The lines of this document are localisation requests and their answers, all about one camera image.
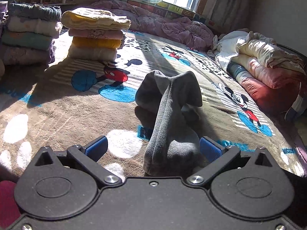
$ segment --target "curtain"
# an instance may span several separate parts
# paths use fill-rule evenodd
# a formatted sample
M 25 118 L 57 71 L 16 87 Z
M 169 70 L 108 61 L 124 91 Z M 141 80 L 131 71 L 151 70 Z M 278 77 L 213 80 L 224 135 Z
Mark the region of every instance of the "curtain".
M 251 0 L 208 0 L 203 15 L 225 32 L 245 27 Z

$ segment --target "brown carpet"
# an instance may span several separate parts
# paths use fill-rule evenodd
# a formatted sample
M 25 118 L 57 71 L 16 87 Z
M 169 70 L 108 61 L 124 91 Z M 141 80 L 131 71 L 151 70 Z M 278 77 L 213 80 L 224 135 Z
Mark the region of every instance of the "brown carpet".
M 65 150 L 106 135 L 109 150 L 99 163 L 122 178 L 143 176 L 148 143 L 143 133 L 153 128 L 155 115 L 137 107 L 134 95 L 145 75 L 155 69 L 167 76 L 195 73 L 203 106 L 198 110 L 201 121 L 192 127 L 200 137 L 245 151 L 265 146 L 282 168 L 303 175 L 293 143 L 285 140 L 239 84 L 202 53 L 160 37 L 127 33 L 116 63 L 98 63 L 67 58 L 71 41 L 68 33 L 56 40 L 56 62 L 49 68 L 6 68 L 0 82 L 3 175 L 6 170 L 20 176 L 41 146 Z M 219 83 L 248 97 L 248 108 L 265 130 L 255 121 L 253 125 L 246 121 L 240 106 L 217 88 Z M 294 153 L 285 154 L 285 148 Z

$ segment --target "blue gripper pad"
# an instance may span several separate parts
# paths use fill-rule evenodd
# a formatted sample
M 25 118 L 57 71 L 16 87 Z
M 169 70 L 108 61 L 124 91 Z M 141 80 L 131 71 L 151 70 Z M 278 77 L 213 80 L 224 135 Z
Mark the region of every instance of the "blue gripper pad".
M 203 137 L 200 139 L 199 145 L 201 153 L 207 158 L 209 162 L 213 162 L 223 154 L 222 149 L 215 146 L 214 144 L 212 144 L 210 141 L 206 140 Z
M 108 150 L 108 139 L 105 136 L 100 136 L 83 148 L 85 149 L 84 154 L 97 162 Z

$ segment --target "striped pattern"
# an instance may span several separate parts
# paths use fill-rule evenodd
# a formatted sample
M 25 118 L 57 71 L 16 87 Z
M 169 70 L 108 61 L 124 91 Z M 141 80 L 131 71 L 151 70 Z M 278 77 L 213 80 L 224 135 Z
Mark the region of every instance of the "striped pattern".
M 91 70 L 96 73 L 96 77 L 100 77 L 104 75 L 104 67 L 107 64 L 107 62 L 104 62 L 103 64 L 97 61 L 88 61 L 88 60 L 80 60 L 80 59 L 71 59 L 71 62 L 68 63 L 61 71 L 56 73 L 50 81 L 56 82 L 63 85 L 69 85 L 71 86 L 71 79 L 74 75 L 74 73 L 78 70 Z M 131 73 L 128 75 L 128 80 L 124 83 L 125 86 L 138 89 L 140 84 L 142 83 L 145 75 L 150 72 L 150 68 L 146 65 L 131 65 L 128 68 L 125 68 L 125 70 L 130 71 Z M 89 91 L 93 92 L 94 94 L 98 94 L 98 90 L 105 86 L 110 85 L 114 81 L 112 80 L 104 80 L 101 81 L 95 85 L 93 85 Z

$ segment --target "pink blanket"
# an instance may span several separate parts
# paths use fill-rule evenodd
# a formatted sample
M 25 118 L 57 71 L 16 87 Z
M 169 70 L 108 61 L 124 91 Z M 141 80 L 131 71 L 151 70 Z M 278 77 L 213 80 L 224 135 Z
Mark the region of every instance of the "pink blanket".
M 131 20 L 130 30 L 133 31 L 167 38 L 199 51 L 207 51 L 212 45 L 212 31 L 203 23 L 191 21 L 187 17 L 163 18 L 119 0 L 98 1 L 92 4 L 92 8 L 109 10 L 117 16 L 127 16 Z

